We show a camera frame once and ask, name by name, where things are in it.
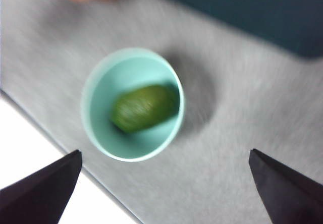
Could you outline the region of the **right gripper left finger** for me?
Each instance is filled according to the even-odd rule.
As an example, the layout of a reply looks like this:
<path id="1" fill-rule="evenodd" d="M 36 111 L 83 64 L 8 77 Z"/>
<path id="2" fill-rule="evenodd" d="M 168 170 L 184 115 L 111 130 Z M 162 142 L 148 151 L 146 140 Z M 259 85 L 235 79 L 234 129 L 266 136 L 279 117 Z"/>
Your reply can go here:
<path id="1" fill-rule="evenodd" d="M 58 223 L 82 169 L 75 150 L 1 189 L 1 223 Z"/>

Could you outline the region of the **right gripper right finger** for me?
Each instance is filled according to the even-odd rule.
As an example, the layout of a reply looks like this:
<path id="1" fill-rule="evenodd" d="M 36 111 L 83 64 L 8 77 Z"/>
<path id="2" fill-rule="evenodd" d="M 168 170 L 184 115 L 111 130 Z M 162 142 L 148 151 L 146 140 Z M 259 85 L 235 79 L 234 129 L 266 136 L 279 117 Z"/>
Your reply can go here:
<path id="1" fill-rule="evenodd" d="M 257 149 L 248 162 L 272 223 L 322 223 L 322 184 Z"/>

